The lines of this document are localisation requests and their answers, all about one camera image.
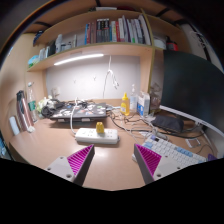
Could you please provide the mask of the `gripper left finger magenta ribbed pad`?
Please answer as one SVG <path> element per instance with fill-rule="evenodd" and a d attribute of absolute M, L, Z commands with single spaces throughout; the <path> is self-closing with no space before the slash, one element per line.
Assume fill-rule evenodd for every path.
<path fill-rule="evenodd" d="M 94 155 L 95 148 L 91 144 L 68 157 L 58 157 L 46 171 L 82 186 Z"/>

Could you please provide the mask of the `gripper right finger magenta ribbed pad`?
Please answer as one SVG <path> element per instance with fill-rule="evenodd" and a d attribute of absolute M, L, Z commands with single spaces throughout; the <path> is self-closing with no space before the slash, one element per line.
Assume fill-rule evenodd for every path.
<path fill-rule="evenodd" d="M 161 156 L 152 150 L 134 145 L 134 156 L 145 184 L 152 183 L 182 169 L 181 165 L 168 156 Z"/>

